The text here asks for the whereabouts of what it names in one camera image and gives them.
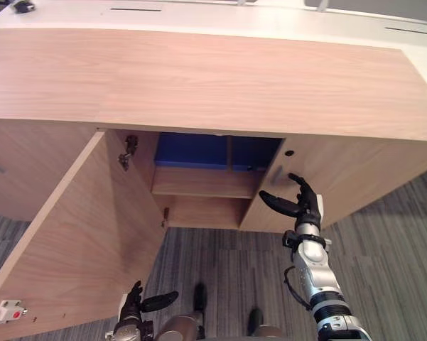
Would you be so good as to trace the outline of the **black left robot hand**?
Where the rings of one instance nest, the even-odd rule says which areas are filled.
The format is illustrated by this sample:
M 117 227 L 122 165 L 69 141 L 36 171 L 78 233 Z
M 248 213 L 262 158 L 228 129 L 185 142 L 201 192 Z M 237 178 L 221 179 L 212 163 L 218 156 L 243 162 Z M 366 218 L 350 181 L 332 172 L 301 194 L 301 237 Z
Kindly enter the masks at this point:
M 126 295 L 125 301 L 121 306 L 119 322 L 130 318 L 141 320 L 142 313 L 163 310 L 174 303 L 179 296 L 179 292 L 171 291 L 170 293 L 142 299 L 141 294 L 143 291 L 144 288 L 141 281 L 137 281 Z

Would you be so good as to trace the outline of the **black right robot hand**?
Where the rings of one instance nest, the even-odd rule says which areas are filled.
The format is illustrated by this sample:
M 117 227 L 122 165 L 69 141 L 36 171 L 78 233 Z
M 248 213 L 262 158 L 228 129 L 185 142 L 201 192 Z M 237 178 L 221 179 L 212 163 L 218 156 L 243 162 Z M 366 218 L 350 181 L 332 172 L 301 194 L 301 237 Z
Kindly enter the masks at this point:
M 259 191 L 259 197 L 273 211 L 296 219 L 295 226 L 301 224 L 313 224 L 318 229 L 321 228 L 322 215 L 318 203 L 318 196 L 304 178 L 289 173 L 288 178 L 299 185 L 299 194 L 297 202 L 276 197 L 265 190 Z

